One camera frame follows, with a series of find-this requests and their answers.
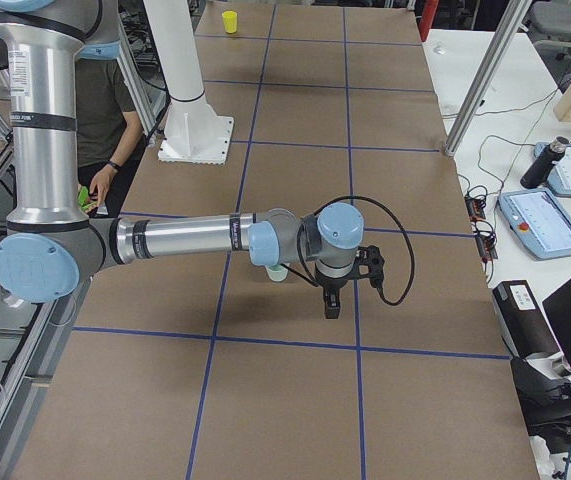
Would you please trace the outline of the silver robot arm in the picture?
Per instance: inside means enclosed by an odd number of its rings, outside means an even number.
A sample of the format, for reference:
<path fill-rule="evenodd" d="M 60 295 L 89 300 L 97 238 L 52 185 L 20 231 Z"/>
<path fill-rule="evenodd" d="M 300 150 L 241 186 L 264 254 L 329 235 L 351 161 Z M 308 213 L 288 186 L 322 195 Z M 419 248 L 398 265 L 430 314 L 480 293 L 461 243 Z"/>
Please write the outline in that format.
<path fill-rule="evenodd" d="M 87 216 L 78 203 L 75 63 L 120 50 L 114 1 L 0 1 L 9 60 L 17 204 L 0 242 L 0 285 L 32 303 L 64 297 L 97 272 L 136 259 L 245 251 L 257 266 L 313 265 L 328 318 L 366 262 L 364 220 L 333 200 L 298 218 L 263 213 L 136 221 Z"/>

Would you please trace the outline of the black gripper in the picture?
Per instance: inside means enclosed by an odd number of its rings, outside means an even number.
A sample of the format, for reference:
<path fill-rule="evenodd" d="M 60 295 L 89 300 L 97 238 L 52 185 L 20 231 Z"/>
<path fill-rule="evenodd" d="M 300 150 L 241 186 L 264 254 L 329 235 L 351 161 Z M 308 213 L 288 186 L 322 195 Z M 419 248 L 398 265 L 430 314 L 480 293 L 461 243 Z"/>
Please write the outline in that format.
<path fill-rule="evenodd" d="M 344 281 L 338 278 L 323 277 L 320 280 L 324 298 L 324 316 L 326 319 L 338 319 L 340 315 L 340 290 Z"/>

